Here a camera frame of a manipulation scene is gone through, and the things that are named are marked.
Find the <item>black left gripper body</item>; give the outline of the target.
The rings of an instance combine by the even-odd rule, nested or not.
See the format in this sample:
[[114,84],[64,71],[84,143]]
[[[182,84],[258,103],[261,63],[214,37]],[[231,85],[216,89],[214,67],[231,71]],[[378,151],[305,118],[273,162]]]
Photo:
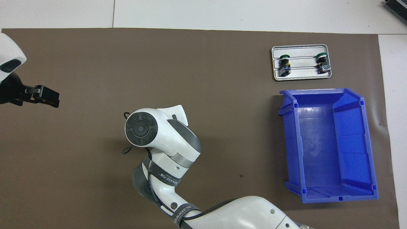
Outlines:
[[16,73],[9,74],[0,84],[0,104],[23,105],[26,89]]

